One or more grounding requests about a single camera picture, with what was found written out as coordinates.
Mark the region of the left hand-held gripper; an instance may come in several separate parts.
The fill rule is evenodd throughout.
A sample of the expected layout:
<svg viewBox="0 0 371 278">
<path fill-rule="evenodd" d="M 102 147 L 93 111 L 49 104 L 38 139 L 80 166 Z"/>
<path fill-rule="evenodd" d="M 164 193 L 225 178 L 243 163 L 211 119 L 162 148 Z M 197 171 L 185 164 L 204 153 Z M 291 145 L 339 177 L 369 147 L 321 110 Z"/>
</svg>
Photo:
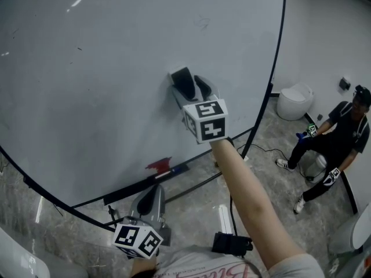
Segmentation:
<svg viewBox="0 0 371 278">
<path fill-rule="evenodd" d="M 115 227 L 112 245 L 129 258 L 151 259 L 160 246 L 171 245 L 171 228 L 159 221 L 165 213 L 165 191 L 154 185 L 142 191 L 131 205 L 131 217 Z"/>
</svg>

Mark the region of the black pouch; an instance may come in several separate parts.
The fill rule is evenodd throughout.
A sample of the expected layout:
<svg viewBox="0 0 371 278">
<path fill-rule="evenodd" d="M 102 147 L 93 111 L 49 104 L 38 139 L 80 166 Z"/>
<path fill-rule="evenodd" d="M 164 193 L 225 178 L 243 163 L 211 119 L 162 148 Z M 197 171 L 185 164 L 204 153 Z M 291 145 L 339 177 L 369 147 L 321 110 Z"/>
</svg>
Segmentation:
<svg viewBox="0 0 371 278">
<path fill-rule="evenodd" d="M 245 236 L 235 236 L 217 232 L 214 236 L 212 252 L 244 257 L 247 251 L 253 250 L 252 239 Z"/>
</svg>

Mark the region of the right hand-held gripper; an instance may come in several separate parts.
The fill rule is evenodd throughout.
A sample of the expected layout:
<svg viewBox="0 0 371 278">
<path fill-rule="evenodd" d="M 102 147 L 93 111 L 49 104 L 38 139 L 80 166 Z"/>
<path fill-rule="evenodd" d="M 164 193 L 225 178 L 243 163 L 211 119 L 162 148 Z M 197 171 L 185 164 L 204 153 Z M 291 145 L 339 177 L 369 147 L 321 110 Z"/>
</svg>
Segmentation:
<svg viewBox="0 0 371 278">
<path fill-rule="evenodd" d="M 196 97 L 194 84 L 185 87 L 172 85 L 172 93 L 182 107 L 186 129 L 195 137 L 197 143 L 203 144 L 224 139 L 228 136 L 228 111 L 219 89 L 208 79 L 194 75 L 194 81 L 203 98 Z"/>
</svg>

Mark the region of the person's right forearm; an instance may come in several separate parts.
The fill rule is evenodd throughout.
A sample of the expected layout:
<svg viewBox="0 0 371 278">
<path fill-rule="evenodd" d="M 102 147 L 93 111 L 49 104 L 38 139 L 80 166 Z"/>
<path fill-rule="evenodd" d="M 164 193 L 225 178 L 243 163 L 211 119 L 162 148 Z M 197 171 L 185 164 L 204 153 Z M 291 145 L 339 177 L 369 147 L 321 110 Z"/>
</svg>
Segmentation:
<svg viewBox="0 0 371 278">
<path fill-rule="evenodd" d="M 304 254 L 279 220 L 258 178 L 227 140 L 210 143 L 241 221 L 267 269 Z"/>
</svg>

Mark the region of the person's light printed shirt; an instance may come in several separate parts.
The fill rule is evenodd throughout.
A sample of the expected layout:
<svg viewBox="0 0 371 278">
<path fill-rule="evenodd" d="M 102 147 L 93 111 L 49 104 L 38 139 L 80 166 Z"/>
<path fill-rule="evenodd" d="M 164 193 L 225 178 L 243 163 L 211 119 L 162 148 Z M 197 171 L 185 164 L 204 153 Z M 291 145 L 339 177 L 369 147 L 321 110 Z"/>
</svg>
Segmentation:
<svg viewBox="0 0 371 278">
<path fill-rule="evenodd" d="M 263 278 L 251 262 L 214 253 L 206 247 L 190 246 L 164 255 L 152 278 Z M 309 254 L 284 259 L 268 270 L 268 278 L 325 278 Z"/>
</svg>

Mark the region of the person's left forearm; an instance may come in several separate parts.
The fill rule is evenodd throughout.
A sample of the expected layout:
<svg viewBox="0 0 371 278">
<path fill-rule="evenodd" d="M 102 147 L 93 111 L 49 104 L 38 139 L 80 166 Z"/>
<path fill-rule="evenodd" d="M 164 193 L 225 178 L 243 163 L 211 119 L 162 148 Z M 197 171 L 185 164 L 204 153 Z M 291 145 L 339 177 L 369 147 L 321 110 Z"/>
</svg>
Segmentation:
<svg viewBox="0 0 371 278">
<path fill-rule="evenodd" d="M 151 259 L 135 258 L 130 278 L 153 278 L 157 271 L 157 257 Z"/>
</svg>

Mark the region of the white bathtub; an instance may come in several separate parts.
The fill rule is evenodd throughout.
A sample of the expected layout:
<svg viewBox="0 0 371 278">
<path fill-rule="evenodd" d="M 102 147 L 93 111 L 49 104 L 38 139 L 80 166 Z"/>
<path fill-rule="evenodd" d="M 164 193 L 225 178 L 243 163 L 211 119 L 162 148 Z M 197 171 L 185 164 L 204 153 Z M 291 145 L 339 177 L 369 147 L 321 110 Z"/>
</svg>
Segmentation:
<svg viewBox="0 0 371 278">
<path fill-rule="evenodd" d="M 11 229 L 0 227 L 0 278 L 89 278 L 87 271 L 65 261 Z"/>
</svg>

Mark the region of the red jagged patch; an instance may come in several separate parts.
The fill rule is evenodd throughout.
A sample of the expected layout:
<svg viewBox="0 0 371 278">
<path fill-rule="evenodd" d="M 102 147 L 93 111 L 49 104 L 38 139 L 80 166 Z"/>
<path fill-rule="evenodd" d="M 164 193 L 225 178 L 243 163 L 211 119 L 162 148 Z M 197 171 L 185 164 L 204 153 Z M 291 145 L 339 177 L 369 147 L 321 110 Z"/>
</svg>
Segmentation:
<svg viewBox="0 0 371 278">
<path fill-rule="evenodd" d="M 170 170 L 170 164 L 169 164 L 170 160 L 171 160 L 171 157 L 160 159 L 156 162 L 149 164 L 146 167 L 146 169 L 148 170 L 155 169 L 157 174 L 165 173 L 166 171 Z"/>
</svg>

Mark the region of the white whiteboard on black stand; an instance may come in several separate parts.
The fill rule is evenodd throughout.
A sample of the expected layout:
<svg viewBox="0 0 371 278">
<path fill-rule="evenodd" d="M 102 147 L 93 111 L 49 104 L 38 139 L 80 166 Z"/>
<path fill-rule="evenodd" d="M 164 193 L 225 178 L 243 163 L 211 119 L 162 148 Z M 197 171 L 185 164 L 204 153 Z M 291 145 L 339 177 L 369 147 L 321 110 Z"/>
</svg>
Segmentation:
<svg viewBox="0 0 371 278">
<path fill-rule="evenodd" d="M 209 152 L 186 129 L 168 72 L 225 100 L 228 135 L 261 121 L 286 0 L 0 0 L 0 154 L 68 213 L 122 199 Z"/>
</svg>

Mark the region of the black whiteboard eraser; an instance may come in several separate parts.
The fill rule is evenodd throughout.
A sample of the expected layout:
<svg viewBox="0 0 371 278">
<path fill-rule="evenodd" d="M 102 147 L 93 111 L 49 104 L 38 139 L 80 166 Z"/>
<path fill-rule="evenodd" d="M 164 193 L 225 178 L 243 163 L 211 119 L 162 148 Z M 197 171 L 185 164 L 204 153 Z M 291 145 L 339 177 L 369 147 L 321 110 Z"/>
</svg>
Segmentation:
<svg viewBox="0 0 371 278">
<path fill-rule="evenodd" d="M 168 72 L 173 87 L 187 101 L 196 101 L 196 90 L 190 70 L 186 66 L 177 67 Z"/>
</svg>

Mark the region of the round white toilet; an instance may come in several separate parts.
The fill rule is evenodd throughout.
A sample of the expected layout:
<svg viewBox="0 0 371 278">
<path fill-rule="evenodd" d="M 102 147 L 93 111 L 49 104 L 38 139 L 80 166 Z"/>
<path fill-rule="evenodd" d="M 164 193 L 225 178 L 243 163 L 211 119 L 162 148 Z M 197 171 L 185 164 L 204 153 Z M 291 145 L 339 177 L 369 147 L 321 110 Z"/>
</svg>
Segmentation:
<svg viewBox="0 0 371 278">
<path fill-rule="evenodd" d="M 288 121 L 301 119 L 314 99 L 313 90 L 305 83 L 297 83 L 281 90 L 277 102 L 277 114 Z"/>
</svg>

